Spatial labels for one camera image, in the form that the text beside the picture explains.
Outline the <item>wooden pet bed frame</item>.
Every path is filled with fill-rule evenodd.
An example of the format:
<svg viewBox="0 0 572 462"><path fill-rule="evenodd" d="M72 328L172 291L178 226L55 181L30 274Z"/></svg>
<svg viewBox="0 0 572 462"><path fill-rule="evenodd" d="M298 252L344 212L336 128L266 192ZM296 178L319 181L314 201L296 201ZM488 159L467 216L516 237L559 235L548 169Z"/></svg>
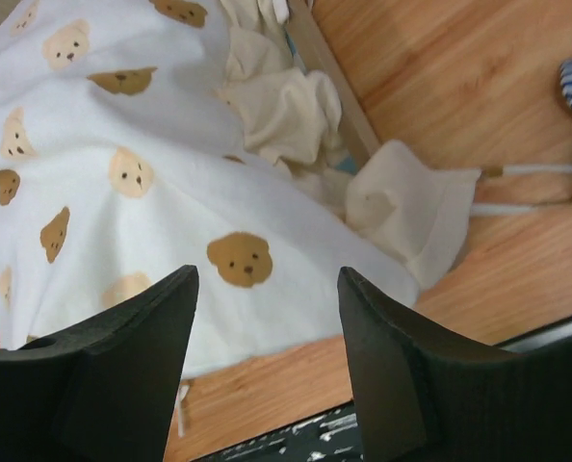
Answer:
<svg viewBox="0 0 572 462"><path fill-rule="evenodd" d="M354 164L362 168L381 143L340 65L305 1L288 1L290 18L286 30L307 70L324 72L332 81L342 103L339 133Z"/></svg>

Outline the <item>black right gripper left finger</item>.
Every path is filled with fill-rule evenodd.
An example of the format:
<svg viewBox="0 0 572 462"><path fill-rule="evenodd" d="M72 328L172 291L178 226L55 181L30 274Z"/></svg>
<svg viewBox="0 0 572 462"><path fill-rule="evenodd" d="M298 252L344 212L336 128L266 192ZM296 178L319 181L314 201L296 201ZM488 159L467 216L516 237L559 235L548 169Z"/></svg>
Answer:
<svg viewBox="0 0 572 462"><path fill-rule="evenodd" d="M17 349L0 349L0 461L160 461L198 272Z"/></svg>

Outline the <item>large bear print cushion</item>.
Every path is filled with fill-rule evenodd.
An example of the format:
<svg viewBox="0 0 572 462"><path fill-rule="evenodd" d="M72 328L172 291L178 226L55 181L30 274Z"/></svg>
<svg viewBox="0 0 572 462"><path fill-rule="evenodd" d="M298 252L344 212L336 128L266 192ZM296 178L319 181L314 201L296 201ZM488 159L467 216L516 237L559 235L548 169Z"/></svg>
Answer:
<svg viewBox="0 0 572 462"><path fill-rule="evenodd" d="M451 268L478 170L390 141L359 172L336 88L271 1L23 1L0 25L0 346L200 289L185 377L336 336L357 269L406 306Z"/></svg>

